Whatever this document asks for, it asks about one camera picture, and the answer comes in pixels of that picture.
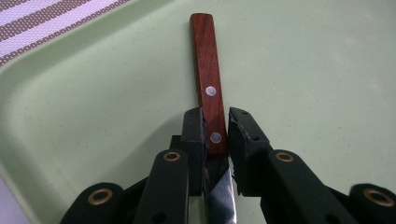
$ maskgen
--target silver rivet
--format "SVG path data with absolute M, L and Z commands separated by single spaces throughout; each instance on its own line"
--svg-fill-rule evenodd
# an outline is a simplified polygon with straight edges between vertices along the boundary
M 216 95 L 216 88 L 214 88 L 212 86 L 206 87 L 205 92 L 206 92 L 206 94 L 208 94 L 210 96 L 214 96 L 214 95 Z
M 210 134 L 210 140 L 214 144 L 217 144 L 217 143 L 221 142 L 221 135 L 219 133 L 212 133 L 212 134 Z

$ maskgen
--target knife handle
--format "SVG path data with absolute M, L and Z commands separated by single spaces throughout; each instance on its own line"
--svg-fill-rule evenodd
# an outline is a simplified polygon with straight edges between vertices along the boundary
M 228 157 L 215 25 L 209 14 L 190 17 L 198 103 L 206 121 L 209 158 Z

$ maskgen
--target light green tray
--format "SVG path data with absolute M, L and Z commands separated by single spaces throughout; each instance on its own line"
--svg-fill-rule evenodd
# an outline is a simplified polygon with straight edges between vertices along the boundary
M 326 184 L 396 192 L 396 2 L 133 1 L 0 71 L 0 171 L 33 223 L 149 174 L 197 106 L 189 18 L 214 16 L 226 110 Z M 236 197 L 239 223 L 263 223 Z M 191 200 L 201 223 L 201 199 Z

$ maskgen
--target tray surface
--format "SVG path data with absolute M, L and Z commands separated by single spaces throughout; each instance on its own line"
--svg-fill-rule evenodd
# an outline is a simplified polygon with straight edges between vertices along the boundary
M 32 223 L 98 182 L 146 177 L 197 106 L 189 18 L 213 15 L 225 109 L 328 186 L 396 192 L 396 3 L 134 1 L 0 70 L 0 175 Z M 239 223 L 263 223 L 237 197 Z M 201 223 L 201 199 L 191 200 Z

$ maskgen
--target white stripe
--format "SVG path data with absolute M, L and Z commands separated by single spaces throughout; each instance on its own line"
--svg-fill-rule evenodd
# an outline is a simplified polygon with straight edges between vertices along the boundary
M 21 49 L 31 43 L 35 43 L 48 35 L 51 35 L 77 21 L 80 21 L 96 11 L 107 7 L 118 0 L 92 0 L 82 6 L 76 7 L 63 15 L 50 21 L 37 25 L 19 35 L 15 35 L 0 42 L 0 57 L 7 55 L 15 49 Z
M 33 0 L 33 1 L 24 2 L 15 7 L 8 8 L 7 10 L 0 12 L 0 26 L 15 21 L 24 16 L 27 16 L 42 8 L 49 7 L 60 1 L 62 0 L 47 0 L 47 1 Z

